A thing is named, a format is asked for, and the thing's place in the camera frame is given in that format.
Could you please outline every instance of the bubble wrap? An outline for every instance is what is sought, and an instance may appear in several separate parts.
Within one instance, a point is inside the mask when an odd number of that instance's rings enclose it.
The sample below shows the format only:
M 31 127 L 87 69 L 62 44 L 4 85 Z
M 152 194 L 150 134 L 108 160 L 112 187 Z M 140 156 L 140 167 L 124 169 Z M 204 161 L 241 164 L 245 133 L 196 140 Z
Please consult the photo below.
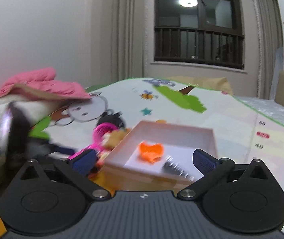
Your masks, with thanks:
M 242 102 L 248 104 L 259 112 L 265 114 L 268 117 L 282 123 L 284 125 L 284 106 L 272 101 L 263 100 L 250 97 L 238 97 Z

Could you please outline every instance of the metal spring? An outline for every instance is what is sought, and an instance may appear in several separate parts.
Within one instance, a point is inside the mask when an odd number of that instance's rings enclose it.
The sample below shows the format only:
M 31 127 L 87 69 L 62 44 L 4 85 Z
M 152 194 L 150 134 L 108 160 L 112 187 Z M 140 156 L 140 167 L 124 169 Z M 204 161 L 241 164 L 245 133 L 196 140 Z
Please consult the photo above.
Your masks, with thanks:
M 165 164 L 163 165 L 163 169 L 176 174 L 178 176 L 182 176 L 184 178 L 189 179 L 190 181 L 194 181 L 194 177 L 190 176 L 186 170 L 184 170 L 182 167 L 180 167 L 178 164 L 173 162 L 173 158 L 168 156 L 166 158 Z

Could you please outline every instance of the curtain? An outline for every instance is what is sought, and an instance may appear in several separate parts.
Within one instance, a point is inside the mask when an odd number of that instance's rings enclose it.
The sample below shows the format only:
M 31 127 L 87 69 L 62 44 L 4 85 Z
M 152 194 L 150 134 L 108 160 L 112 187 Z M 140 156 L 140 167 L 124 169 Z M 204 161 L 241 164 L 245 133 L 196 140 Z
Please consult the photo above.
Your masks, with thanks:
M 269 99 L 274 101 L 277 92 L 277 85 L 279 81 L 279 73 L 283 70 L 283 47 L 280 47 L 276 51 L 275 55 L 275 68 L 274 68 L 274 75 L 273 80 L 271 83 L 270 88 L 270 96 Z
M 283 46 L 283 31 L 277 0 L 253 0 L 259 40 L 257 97 L 269 99 L 276 50 Z
M 113 8 L 112 75 L 143 77 L 145 0 L 114 0 Z

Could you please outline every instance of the metal screw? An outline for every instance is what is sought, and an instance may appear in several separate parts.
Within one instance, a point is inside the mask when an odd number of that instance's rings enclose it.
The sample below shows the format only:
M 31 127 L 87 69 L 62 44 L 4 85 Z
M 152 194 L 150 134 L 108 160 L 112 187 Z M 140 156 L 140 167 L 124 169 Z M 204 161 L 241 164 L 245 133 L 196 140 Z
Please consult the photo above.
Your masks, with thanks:
M 189 190 L 189 189 L 186 189 L 186 190 L 182 190 L 180 192 L 180 195 L 183 197 L 183 198 L 192 198 L 196 195 L 195 191 L 193 190 Z
M 106 190 L 95 190 L 92 195 L 96 198 L 105 198 L 108 195 L 108 191 Z
M 186 172 L 186 170 L 181 168 L 177 163 L 173 162 L 173 158 L 170 156 L 166 158 L 166 162 L 162 168 L 165 169 L 166 171 L 169 171 L 170 173 L 187 178 L 190 181 L 195 180 L 195 178 L 193 176 L 190 176 L 189 173 Z

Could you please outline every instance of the white box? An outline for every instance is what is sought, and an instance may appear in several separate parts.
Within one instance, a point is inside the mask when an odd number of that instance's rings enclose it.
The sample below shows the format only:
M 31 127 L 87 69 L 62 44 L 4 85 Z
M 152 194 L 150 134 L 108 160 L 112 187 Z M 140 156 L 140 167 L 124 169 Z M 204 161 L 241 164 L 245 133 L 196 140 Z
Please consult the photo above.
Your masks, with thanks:
M 161 143 L 164 156 L 154 164 L 139 158 L 138 145 Z M 167 156 L 179 163 L 195 180 L 203 175 L 193 165 L 193 152 L 200 148 L 218 159 L 212 129 L 168 123 L 141 121 L 105 159 L 103 173 L 107 183 L 118 190 L 173 190 L 175 193 L 192 182 L 162 169 Z

